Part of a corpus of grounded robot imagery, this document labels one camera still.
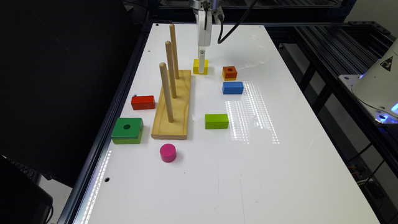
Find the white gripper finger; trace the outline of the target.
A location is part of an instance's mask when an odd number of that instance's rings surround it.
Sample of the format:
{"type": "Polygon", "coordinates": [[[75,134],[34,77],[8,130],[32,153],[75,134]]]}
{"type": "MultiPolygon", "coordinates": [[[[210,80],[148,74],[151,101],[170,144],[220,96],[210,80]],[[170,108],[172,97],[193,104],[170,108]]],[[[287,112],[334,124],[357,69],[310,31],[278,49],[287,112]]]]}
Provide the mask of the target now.
{"type": "Polygon", "coordinates": [[[205,71],[205,49],[206,47],[199,46],[198,47],[198,71],[199,73],[203,73],[205,71]]]}

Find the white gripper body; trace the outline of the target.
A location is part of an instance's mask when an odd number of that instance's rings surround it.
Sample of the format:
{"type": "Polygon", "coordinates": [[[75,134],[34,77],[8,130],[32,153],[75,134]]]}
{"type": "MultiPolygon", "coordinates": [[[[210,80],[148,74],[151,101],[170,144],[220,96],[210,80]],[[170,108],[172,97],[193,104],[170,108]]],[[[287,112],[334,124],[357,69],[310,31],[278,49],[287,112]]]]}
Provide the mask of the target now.
{"type": "Polygon", "coordinates": [[[189,6],[196,17],[198,46],[209,47],[213,19],[217,24],[224,20],[220,0],[189,0],[189,6]]]}

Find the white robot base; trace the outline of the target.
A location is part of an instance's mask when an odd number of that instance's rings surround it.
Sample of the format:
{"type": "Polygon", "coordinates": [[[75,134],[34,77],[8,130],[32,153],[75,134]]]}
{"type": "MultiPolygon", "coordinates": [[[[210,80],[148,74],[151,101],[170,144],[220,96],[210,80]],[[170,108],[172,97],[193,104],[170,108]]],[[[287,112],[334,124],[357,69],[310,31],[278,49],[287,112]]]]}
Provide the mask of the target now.
{"type": "Polygon", "coordinates": [[[364,74],[339,79],[377,124],[397,124],[397,42],[364,74]]]}

